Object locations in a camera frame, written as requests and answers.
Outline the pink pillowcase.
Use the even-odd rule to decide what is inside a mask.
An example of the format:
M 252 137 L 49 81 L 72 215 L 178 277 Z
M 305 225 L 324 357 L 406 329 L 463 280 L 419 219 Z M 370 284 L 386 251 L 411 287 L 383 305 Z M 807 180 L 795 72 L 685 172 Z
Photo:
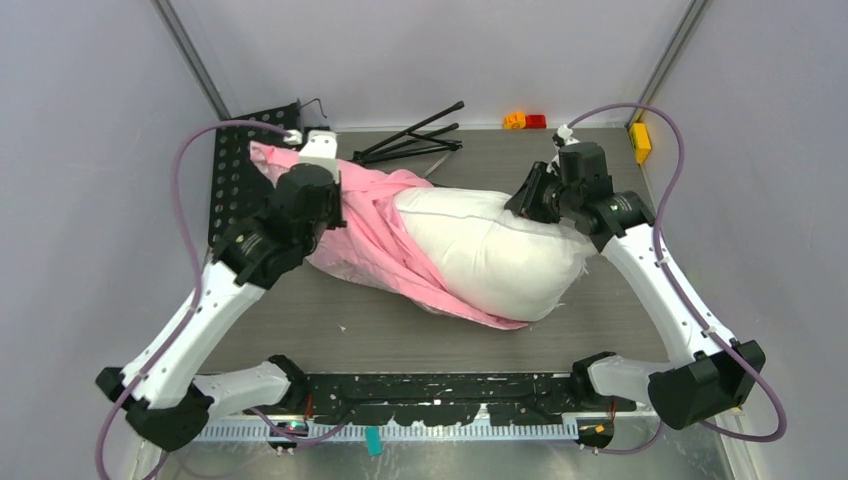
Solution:
M 434 314 L 499 330 L 517 330 L 533 319 L 491 304 L 465 300 L 448 286 L 441 268 L 425 254 L 402 219 L 396 197 L 435 186 L 408 170 L 385 173 L 335 160 L 341 181 L 342 218 L 347 225 L 327 231 L 307 261 L 350 283 L 403 296 Z

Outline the white pillow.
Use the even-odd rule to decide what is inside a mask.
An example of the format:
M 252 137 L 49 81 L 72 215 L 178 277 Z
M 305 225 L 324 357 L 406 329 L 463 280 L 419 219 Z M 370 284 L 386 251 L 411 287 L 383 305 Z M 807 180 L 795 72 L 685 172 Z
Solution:
M 506 320 L 548 316 L 596 255 L 574 228 L 506 210 L 509 195 L 458 188 L 409 188 L 394 198 L 406 232 L 449 293 Z

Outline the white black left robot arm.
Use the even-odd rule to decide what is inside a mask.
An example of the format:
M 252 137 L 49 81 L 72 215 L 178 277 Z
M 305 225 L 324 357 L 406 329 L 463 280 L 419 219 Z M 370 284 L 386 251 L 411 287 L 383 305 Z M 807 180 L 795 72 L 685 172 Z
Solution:
M 344 225 L 337 163 L 288 168 L 260 207 L 215 243 L 194 289 L 154 341 L 126 366 L 104 368 L 97 386 L 139 436 L 166 452 L 192 442 L 208 423 L 252 407 L 298 412 L 309 383 L 283 355 L 225 374 L 199 369 L 246 310 L 304 263 L 326 230 Z

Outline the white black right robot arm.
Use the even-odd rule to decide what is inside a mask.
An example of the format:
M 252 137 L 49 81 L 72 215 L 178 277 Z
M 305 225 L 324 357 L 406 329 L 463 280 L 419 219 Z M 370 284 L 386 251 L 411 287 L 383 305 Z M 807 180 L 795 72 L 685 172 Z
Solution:
M 613 352 L 574 363 L 570 392 L 577 406 L 596 410 L 619 397 L 651 407 L 681 430 L 744 404 L 764 351 L 754 340 L 739 342 L 687 280 L 669 279 L 678 266 L 652 209 L 633 191 L 615 191 L 601 146 L 559 142 L 556 158 L 534 163 L 505 208 L 543 224 L 573 222 L 628 282 L 667 351 L 665 363 Z

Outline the red toy block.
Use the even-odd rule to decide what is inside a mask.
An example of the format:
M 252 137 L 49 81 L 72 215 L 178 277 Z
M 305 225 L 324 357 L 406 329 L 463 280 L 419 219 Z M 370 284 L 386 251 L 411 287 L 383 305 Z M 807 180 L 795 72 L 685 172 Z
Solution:
M 546 129 L 547 128 L 546 116 L 542 115 L 542 114 L 527 114 L 525 116 L 525 128 L 526 129 Z

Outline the orange toy block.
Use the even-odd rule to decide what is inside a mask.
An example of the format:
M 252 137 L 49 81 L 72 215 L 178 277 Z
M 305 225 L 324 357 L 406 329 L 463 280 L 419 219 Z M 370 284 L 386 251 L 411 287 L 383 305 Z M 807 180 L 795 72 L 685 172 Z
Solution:
M 526 128 L 526 115 L 524 112 L 515 111 L 504 116 L 502 126 L 507 130 L 520 130 Z

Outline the black perforated music stand tray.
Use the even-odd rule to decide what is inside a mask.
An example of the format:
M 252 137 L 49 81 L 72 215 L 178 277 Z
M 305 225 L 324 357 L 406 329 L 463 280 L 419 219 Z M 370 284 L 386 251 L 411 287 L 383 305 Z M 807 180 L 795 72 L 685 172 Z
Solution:
M 253 165 L 252 141 L 298 150 L 284 137 L 255 127 L 227 127 L 215 134 L 208 243 L 214 244 L 226 228 L 251 213 L 256 204 L 273 191 L 272 183 Z

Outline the black folded tripod stand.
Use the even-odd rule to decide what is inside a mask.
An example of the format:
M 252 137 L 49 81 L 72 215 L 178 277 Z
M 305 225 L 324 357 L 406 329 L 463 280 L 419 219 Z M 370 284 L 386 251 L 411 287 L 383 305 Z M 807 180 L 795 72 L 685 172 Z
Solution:
M 354 150 L 349 155 L 348 160 L 362 167 L 372 167 L 394 160 L 439 153 L 450 156 L 463 148 L 463 142 L 457 139 L 444 138 L 444 135 L 457 130 L 459 124 L 454 122 L 435 130 L 427 130 L 427 127 L 433 126 L 435 122 L 464 108 L 465 102 L 457 101 L 450 107 L 393 133 L 371 146 Z

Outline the yellow toy block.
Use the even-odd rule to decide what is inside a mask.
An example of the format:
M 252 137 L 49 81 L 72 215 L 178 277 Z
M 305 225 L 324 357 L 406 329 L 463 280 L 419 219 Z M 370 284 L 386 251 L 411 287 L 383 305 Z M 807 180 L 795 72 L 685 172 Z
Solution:
M 634 122 L 628 129 L 628 135 L 634 158 L 639 165 L 643 165 L 652 152 L 652 142 L 646 124 Z

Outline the teal tape piece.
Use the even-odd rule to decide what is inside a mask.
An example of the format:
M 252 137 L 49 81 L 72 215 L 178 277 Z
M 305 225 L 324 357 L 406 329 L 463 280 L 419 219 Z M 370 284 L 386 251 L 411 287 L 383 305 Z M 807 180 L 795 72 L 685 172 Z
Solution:
M 364 435 L 368 455 L 371 457 L 380 456 L 383 453 L 380 429 L 376 426 L 369 426 L 365 429 Z

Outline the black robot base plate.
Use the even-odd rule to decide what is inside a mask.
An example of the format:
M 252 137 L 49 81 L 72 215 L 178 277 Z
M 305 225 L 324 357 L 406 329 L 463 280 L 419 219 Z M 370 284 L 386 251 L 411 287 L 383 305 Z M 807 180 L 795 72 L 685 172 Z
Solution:
M 495 426 L 554 425 L 572 413 L 633 412 L 614 397 L 587 399 L 566 373 L 309 374 L 289 411 L 325 425 L 466 426 L 485 413 Z

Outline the aluminium slotted rail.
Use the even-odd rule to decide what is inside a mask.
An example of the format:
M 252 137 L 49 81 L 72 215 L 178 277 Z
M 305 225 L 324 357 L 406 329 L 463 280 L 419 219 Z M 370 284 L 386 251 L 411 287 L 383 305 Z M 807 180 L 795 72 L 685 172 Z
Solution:
M 391 420 L 383 426 L 346 425 L 332 433 L 331 425 L 314 421 L 289 420 L 280 418 L 278 423 L 291 435 L 301 438 L 317 438 L 328 435 L 329 442 L 364 442 L 367 437 L 390 442 L 437 442 L 437 441 L 576 441 L 590 433 L 608 434 L 624 430 L 628 417 L 615 423 L 602 418 L 586 416 L 563 416 L 559 421 L 546 425 L 506 425 L 494 426 L 488 418 L 471 421 L 467 425 L 459 423 L 447 426 L 426 426 L 415 421 L 410 426 L 402 426 Z M 279 440 L 266 422 L 255 417 L 233 417 L 216 421 L 205 427 L 195 438 L 200 442 L 261 442 Z

